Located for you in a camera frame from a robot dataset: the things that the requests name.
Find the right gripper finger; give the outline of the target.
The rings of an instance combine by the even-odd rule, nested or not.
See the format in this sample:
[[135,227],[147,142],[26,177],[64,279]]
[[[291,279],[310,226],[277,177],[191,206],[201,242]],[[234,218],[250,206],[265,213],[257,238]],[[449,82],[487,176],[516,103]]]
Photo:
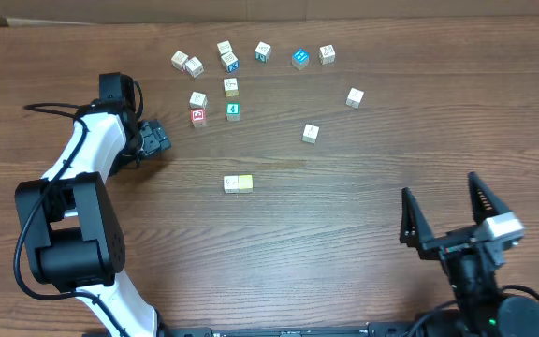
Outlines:
[[487,218],[511,212],[511,209],[489,189],[475,172],[468,174],[468,188],[473,219],[476,224],[482,224]]
[[400,243],[420,247],[434,239],[430,225],[408,187],[401,190],[401,209]]

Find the green top wooden block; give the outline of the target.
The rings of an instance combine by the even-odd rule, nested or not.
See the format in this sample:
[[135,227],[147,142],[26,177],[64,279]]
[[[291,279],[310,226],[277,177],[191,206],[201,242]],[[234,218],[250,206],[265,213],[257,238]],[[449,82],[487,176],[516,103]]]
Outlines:
[[226,119],[228,121],[240,120],[240,104],[238,102],[228,102],[226,104]]

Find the green L wooden block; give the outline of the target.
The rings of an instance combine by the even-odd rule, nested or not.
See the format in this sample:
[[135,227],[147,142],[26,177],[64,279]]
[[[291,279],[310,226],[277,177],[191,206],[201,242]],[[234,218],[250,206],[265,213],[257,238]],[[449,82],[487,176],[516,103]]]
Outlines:
[[238,175],[228,175],[223,179],[224,191],[227,194],[238,193],[239,192],[239,176]]

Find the yellow top wooden block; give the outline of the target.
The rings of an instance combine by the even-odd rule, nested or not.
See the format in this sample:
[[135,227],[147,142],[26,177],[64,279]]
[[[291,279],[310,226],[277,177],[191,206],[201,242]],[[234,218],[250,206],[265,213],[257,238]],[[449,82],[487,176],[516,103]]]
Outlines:
[[240,193],[251,193],[254,188],[253,176],[250,174],[238,176],[238,190]]

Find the blue X wooden block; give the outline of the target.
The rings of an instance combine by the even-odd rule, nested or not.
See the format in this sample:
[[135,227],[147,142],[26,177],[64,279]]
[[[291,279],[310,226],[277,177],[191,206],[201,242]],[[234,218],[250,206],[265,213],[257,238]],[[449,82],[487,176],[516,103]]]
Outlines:
[[223,54],[221,56],[221,61],[228,73],[232,73],[240,67],[240,61],[232,51]]

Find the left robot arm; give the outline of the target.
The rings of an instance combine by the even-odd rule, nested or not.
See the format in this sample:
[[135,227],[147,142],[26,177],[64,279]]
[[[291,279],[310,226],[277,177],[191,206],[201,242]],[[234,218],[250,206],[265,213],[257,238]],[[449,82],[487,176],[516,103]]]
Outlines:
[[73,133],[40,179],[16,188],[18,287],[36,300],[82,301],[109,336],[168,336],[162,316],[124,269],[124,234],[105,186],[121,169],[137,169],[171,146],[159,121],[143,119],[138,82],[120,72],[102,74],[99,97],[89,104],[27,109],[71,119]]

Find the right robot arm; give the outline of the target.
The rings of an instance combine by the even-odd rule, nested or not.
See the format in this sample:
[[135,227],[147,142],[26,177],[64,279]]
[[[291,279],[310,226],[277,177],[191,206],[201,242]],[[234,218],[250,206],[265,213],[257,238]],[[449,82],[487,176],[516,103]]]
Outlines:
[[498,286],[504,252],[523,239],[515,213],[471,172],[468,189],[474,224],[436,238],[411,190],[401,190],[400,242],[422,260],[437,260],[454,299],[420,315],[408,336],[539,336],[539,293]]

